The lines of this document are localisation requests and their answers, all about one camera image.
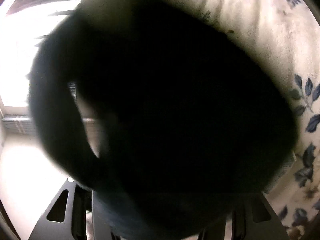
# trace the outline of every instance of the window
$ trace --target window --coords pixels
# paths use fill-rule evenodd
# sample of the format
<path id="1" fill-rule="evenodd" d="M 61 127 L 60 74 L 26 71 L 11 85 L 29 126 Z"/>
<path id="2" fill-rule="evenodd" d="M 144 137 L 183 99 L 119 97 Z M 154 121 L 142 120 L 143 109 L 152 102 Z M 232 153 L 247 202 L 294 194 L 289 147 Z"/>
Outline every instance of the window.
<path id="1" fill-rule="evenodd" d="M 3 114 L 27 114 L 29 80 L 26 75 L 39 45 L 79 3 L 79 0 L 70 0 L 37 5 L 0 19 Z"/>

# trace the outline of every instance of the bright window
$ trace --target bright window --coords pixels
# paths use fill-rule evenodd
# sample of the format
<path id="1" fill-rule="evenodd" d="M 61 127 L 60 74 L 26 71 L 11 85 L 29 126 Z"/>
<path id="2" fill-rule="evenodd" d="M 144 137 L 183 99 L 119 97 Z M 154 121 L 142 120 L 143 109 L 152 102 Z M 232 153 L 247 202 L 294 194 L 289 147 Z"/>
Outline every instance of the bright window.
<path id="1" fill-rule="evenodd" d="M 4 106 L 27 106 L 31 68 L 39 44 L 80 1 L 33 6 L 0 21 L 0 97 Z"/>

